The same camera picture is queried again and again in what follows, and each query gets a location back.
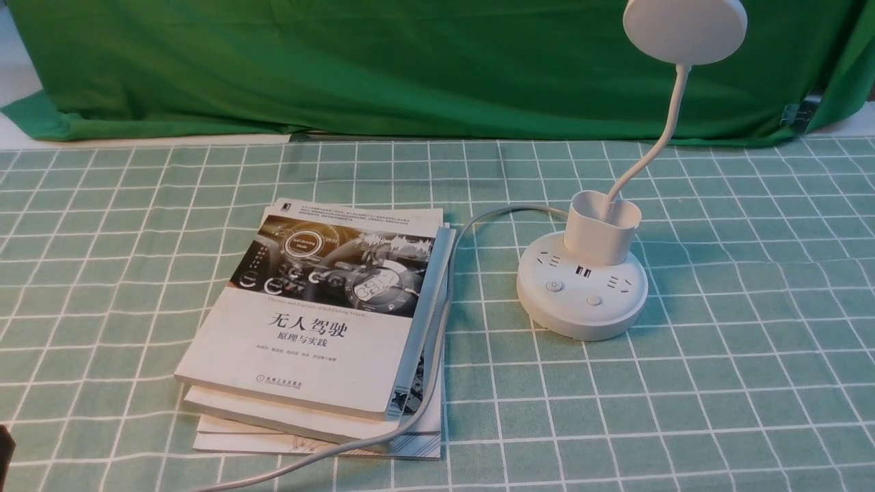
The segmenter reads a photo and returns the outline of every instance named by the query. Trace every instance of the green fabric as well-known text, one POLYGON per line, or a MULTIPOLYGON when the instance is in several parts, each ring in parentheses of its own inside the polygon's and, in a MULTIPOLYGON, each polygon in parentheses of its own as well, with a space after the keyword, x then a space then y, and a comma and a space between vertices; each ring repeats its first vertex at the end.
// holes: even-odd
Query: green fabric
MULTIPOLYGON (((675 72, 623 0, 9 0, 45 92, 3 111, 44 140, 321 130, 655 138, 675 72)), ((818 124, 872 78, 872 1, 748 2, 728 60, 694 69, 679 144, 771 144, 827 81, 818 124), (840 61, 830 61, 840 55, 840 61)))
POLYGON ((811 121, 810 130, 822 128, 856 113, 875 84, 875 2, 865 2, 857 15, 850 16, 843 50, 838 54, 824 91, 820 107, 811 121))

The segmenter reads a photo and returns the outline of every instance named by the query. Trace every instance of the power cord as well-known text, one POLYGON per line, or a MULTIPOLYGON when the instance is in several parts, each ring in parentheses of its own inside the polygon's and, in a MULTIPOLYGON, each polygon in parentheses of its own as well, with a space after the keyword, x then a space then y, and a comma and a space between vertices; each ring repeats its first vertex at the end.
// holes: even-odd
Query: power cord
POLYGON ((431 357, 431 370, 429 373, 429 380, 425 386, 425 391, 423 393, 423 402, 419 405, 419 409, 416 410, 416 413, 408 419, 404 424, 399 425, 397 429, 392 432, 387 432, 381 436, 376 436, 368 439, 359 439, 351 442, 347 442, 345 444, 339 444, 337 446, 330 447, 324 451, 320 451, 319 453, 311 454, 306 458, 302 458, 301 460, 295 461, 287 467, 278 468, 272 472, 268 472, 266 474, 261 474, 258 476, 253 476, 251 478, 242 479, 238 481, 230 481, 227 483, 220 483, 216 485, 212 485, 205 488, 199 488, 195 492, 221 492, 223 490, 233 490, 236 488, 249 487, 250 485, 256 485, 258 483, 262 483, 268 480, 273 480, 279 476, 289 474, 296 470, 299 470, 307 465, 311 465, 317 461, 324 460, 325 458, 331 458, 332 456, 336 456, 341 453, 345 453, 347 451, 353 451, 355 449, 362 449, 363 447, 377 446, 380 444, 384 444, 390 442, 393 439, 401 437, 407 431, 417 424, 420 418, 425 414, 425 409, 429 407, 431 404, 431 398, 434 395, 435 385, 438 381, 438 373, 439 367, 438 364, 441 363, 441 353, 444 350, 444 335, 446 334, 446 323, 450 316, 450 306, 452 304, 452 284, 453 284, 453 272, 455 271, 455 263, 456 263, 456 250, 459 247, 459 243, 462 240, 462 237, 468 232, 469 229, 473 227, 473 225, 479 221, 486 219, 487 217, 492 217, 494 215, 507 214, 510 212, 518 212, 522 210, 536 210, 541 212, 546 212, 548 214, 556 214, 562 217, 568 217, 568 212, 564 210, 560 210, 555 207, 550 207, 547 205, 537 205, 537 204, 526 204, 526 205, 508 205, 505 207, 498 207, 493 210, 488 210, 483 214, 477 215, 468 221, 467 224, 458 232, 456 236, 456 240, 453 242, 452 250, 450 252, 450 261, 447 266, 447 282, 446 282, 446 301, 441 308, 441 318, 440 323, 437 325, 437 338, 435 342, 434 355, 431 357))

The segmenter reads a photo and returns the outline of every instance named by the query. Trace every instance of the black object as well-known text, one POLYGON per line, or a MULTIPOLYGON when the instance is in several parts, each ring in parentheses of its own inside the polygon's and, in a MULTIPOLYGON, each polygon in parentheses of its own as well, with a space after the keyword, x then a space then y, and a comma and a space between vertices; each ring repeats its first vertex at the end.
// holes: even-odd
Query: black object
POLYGON ((417 236, 361 234, 313 266, 303 299, 411 318, 431 246, 431 240, 417 236))
POLYGON ((5 425, 0 425, 0 492, 3 492, 4 483, 6 483, 6 473, 9 472, 9 465, 12 463, 12 452, 15 451, 15 441, 6 429, 5 425))
POLYGON ((231 282, 243 290, 261 292, 280 259, 279 244, 267 237, 257 235, 237 266, 231 282))

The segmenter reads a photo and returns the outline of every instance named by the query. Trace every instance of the green grid tablecloth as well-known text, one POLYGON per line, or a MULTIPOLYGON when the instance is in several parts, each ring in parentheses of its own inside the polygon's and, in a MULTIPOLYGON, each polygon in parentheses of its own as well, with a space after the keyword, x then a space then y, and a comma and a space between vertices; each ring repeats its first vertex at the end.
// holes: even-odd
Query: green grid tablecloth
MULTIPOLYGON (((186 490, 296 458, 194 453, 171 374, 275 197, 443 207, 606 191, 637 144, 448 142, 0 152, 9 492, 186 490)), ((875 145, 671 150, 624 190, 651 296, 582 345, 515 300, 522 249, 465 240, 444 458, 326 460, 249 490, 875 489, 875 145)))

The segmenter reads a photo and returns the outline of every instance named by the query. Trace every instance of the lamp base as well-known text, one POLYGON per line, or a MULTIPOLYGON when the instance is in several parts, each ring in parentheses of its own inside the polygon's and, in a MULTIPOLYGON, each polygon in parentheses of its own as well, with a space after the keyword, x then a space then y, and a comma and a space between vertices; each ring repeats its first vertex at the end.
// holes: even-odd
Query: lamp base
POLYGON ((644 267, 631 252, 620 264, 581 264, 563 237, 563 231, 545 235, 522 254, 516 292, 523 309, 537 324, 574 340, 622 334, 647 300, 644 267))

